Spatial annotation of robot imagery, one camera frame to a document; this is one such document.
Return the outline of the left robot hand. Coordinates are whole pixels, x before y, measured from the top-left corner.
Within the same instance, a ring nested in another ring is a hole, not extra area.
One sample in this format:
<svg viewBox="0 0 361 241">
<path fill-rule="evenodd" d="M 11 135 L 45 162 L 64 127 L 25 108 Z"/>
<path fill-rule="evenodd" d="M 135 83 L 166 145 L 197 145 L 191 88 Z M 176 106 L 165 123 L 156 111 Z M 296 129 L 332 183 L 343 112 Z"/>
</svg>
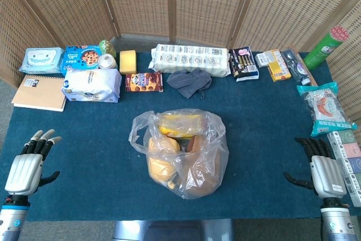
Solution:
<svg viewBox="0 0 361 241">
<path fill-rule="evenodd" d="M 11 165 L 5 184 L 5 191 L 10 195 L 31 196 L 39 187 L 54 182 L 60 175 L 55 171 L 49 177 L 43 177 L 43 163 L 52 146 L 61 141 L 61 137 L 54 137 L 55 130 L 37 131 L 27 142 L 21 153 L 17 155 Z"/>
</svg>

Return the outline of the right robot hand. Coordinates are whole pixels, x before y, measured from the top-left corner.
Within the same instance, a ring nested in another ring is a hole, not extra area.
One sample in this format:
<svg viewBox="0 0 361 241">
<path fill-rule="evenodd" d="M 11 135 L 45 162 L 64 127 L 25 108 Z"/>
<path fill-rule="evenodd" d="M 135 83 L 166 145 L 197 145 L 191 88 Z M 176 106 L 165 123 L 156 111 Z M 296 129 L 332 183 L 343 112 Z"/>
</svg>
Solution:
<svg viewBox="0 0 361 241">
<path fill-rule="evenodd" d="M 343 198 L 347 194 L 345 182 L 329 144 L 323 139 L 315 138 L 294 140 L 305 150 L 312 180 L 295 179 L 288 172 L 283 173 L 284 177 L 296 186 L 314 190 L 321 199 Z"/>
</svg>

